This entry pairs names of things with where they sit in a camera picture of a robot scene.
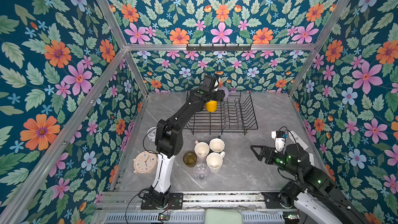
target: gray marble countertop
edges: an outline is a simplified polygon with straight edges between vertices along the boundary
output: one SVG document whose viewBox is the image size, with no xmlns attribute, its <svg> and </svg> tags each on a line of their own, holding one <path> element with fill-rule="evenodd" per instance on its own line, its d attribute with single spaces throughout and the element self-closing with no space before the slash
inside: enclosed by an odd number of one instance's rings
<svg viewBox="0 0 398 224">
<path fill-rule="evenodd" d="M 267 165 L 257 160 L 250 149 L 251 145 L 266 145 L 274 147 L 271 131 L 277 131 L 282 126 L 293 130 L 309 146 L 308 152 L 314 153 L 315 166 L 321 167 L 319 157 L 313 144 L 307 140 L 306 130 L 296 114 L 291 99 L 285 93 L 251 93 L 258 130 L 249 130 L 243 133 L 223 133 L 221 139 L 225 142 L 225 157 L 221 170 L 210 175 L 203 181 L 197 181 L 193 176 L 193 168 L 183 162 L 183 155 L 195 147 L 195 140 L 209 143 L 219 134 L 195 133 L 183 131 L 184 145 L 176 156 L 171 175 L 171 191 L 252 191 L 252 190 L 279 190 L 288 181 L 277 172 L 277 167 Z M 150 127 L 156 126 L 160 119 L 166 120 L 174 114 L 185 102 L 186 93 L 150 94 L 147 107 L 135 143 L 132 144 L 132 154 L 122 179 L 119 191 L 140 191 L 149 187 L 155 177 L 137 175 L 133 173 L 133 159 L 144 149 L 142 139 Z M 145 147 L 156 150 L 154 142 L 148 138 Z"/>
</svg>

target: clock face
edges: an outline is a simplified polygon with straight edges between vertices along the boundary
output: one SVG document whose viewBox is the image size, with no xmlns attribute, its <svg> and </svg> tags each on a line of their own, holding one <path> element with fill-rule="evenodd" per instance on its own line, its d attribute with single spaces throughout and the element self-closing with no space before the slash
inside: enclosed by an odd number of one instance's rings
<svg viewBox="0 0 398 224">
<path fill-rule="evenodd" d="M 156 154 L 142 152 L 135 158 L 134 167 L 138 173 L 150 173 L 157 167 L 157 163 Z"/>
</svg>

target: clear plastic cup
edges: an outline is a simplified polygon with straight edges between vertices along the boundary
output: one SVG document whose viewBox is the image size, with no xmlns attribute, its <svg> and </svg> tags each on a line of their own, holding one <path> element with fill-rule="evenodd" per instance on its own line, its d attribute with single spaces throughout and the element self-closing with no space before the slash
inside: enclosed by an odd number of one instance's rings
<svg viewBox="0 0 398 224">
<path fill-rule="evenodd" d="M 205 180 L 209 175 L 209 167 L 205 163 L 198 163 L 194 167 L 194 174 L 198 181 Z"/>
</svg>

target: dish rack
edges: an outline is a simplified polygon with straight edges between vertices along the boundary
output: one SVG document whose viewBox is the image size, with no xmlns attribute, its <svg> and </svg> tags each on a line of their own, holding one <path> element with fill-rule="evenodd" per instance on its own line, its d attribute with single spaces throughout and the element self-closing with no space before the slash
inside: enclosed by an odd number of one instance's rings
<svg viewBox="0 0 398 224">
<path fill-rule="evenodd" d="M 248 130 L 257 130 L 256 114 L 254 113 L 251 93 L 245 91 L 231 91 L 226 101 L 217 102 L 217 110 L 208 112 L 206 106 L 197 112 L 185 129 L 195 132 L 209 132 L 210 134 L 233 132 L 246 135 Z"/>
</svg>

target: white mug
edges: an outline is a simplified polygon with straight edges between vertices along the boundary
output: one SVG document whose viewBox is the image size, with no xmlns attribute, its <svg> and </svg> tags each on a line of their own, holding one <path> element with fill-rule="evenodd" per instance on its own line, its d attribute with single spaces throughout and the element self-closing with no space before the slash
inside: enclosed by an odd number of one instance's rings
<svg viewBox="0 0 398 224">
<path fill-rule="evenodd" d="M 195 154 L 197 157 L 197 160 L 199 161 L 205 161 L 207 155 L 210 152 L 210 147 L 207 143 L 205 142 L 199 142 L 199 141 L 195 141 Z"/>
<path fill-rule="evenodd" d="M 222 166 L 222 158 L 224 156 L 225 152 L 221 153 L 212 152 L 207 156 L 206 163 L 211 172 L 217 173 L 220 171 Z"/>
<path fill-rule="evenodd" d="M 220 138 L 213 138 L 210 141 L 209 147 L 214 152 L 222 152 L 224 150 L 225 144 Z"/>
</svg>

